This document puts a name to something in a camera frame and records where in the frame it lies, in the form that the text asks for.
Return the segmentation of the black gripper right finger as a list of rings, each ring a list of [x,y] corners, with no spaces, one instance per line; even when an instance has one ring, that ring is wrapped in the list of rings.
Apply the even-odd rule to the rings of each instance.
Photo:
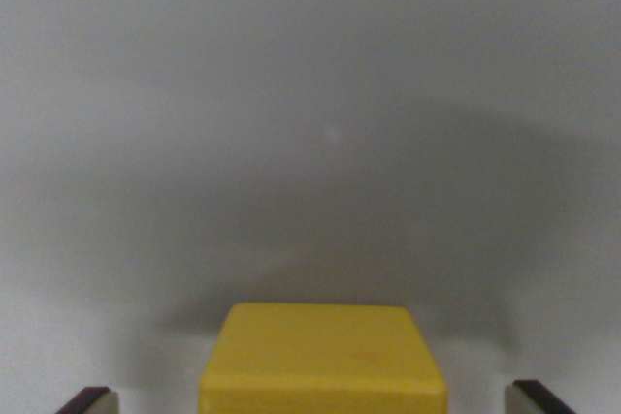
[[[506,414],[576,414],[537,379],[514,380],[504,389]]]

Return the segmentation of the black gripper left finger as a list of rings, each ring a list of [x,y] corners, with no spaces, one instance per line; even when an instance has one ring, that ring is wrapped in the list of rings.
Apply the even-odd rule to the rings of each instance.
[[[56,414],[118,413],[118,393],[104,386],[84,387],[56,411]]]

